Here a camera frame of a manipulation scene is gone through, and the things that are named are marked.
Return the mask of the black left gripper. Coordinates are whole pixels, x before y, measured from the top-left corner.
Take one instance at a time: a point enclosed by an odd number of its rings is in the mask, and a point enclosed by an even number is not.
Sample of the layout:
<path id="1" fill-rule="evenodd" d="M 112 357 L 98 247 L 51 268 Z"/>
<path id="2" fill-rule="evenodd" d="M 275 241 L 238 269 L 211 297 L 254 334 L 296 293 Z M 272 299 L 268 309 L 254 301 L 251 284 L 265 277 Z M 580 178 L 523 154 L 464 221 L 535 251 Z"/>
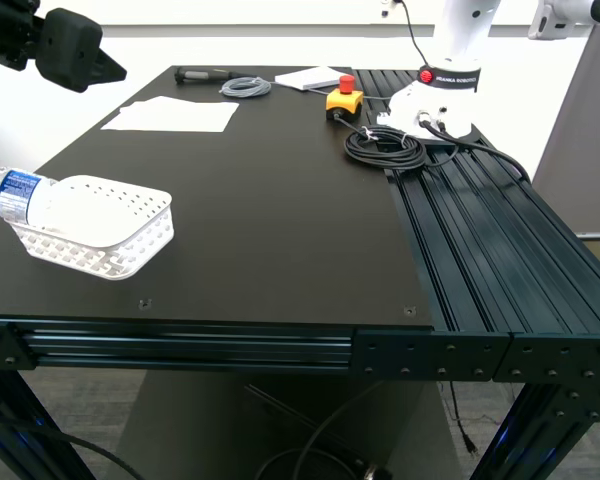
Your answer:
<path id="1" fill-rule="evenodd" d="M 103 31 L 93 20 L 63 9 L 48 12 L 37 45 L 35 65 L 46 80 L 82 93 L 91 84 L 97 59 L 97 82 L 126 79 L 127 70 L 100 49 Z"/>

